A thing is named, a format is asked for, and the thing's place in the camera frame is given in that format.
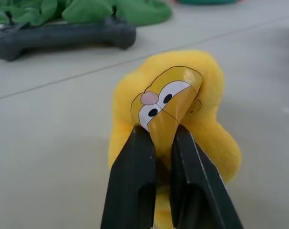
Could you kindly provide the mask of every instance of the green plush toy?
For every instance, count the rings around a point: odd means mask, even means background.
[[[9,11],[15,23],[39,26],[60,19],[68,23],[102,21],[117,7],[117,15],[133,25],[155,24],[169,19],[171,8],[162,0],[0,0],[0,24],[8,24]]]

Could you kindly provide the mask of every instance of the floor tile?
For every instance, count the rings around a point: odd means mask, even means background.
[[[136,44],[127,51],[82,46],[38,50],[15,62],[0,61],[0,97],[269,23],[289,16],[288,5],[289,0],[244,0],[220,6],[177,4],[168,22],[138,28]]]
[[[267,1],[257,4],[269,7]],[[289,13],[285,4],[278,7]],[[181,48],[209,51],[224,69],[218,118],[243,151],[242,169],[228,191],[245,229],[289,228],[289,18]],[[19,76],[12,79],[31,69],[53,82],[51,72],[62,67],[51,67],[58,53],[48,55],[33,56],[35,66],[28,63],[23,70],[17,66],[27,58],[0,62],[12,76],[2,78],[0,93],[30,88],[31,77],[21,84]],[[81,54],[74,55],[76,65],[89,69],[78,59]],[[50,63],[39,65],[35,58]],[[112,91],[142,62],[0,99],[0,229],[99,228],[109,175]],[[6,91],[8,85],[15,90]]]

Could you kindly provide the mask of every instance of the yellow plush toy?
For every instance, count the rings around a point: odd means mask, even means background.
[[[214,162],[224,182],[228,182],[240,167],[241,152],[216,119],[223,88],[222,70],[205,52],[175,51],[150,57],[124,77],[114,92],[109,166],[133,127],[141,125],[150,133],[156,160],[168,171],[164,179],[169,179],[172,144],[181,124]],[[160,184],[167,187],[168,182]],[[173,228],[169,189],[164,185],[157,190],[155,223],[159,229]]]

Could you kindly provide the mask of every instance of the dog chew toy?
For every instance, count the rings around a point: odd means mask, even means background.
[[[58,47],[76,44],[109,42],[121,49],[134,45],[136,28],[113,14],[103,22],[81,24],[59,24],[31,27],[30,23],[14,24],[10,12],[7,12],[10,25],[0,28],[0,59],[13,61],[25,50],[42,47]]]
[[[241,152],[217,122],[224,76],[201,51],[150,57],[118,84],[101,229],[241,229],[226,192]]]

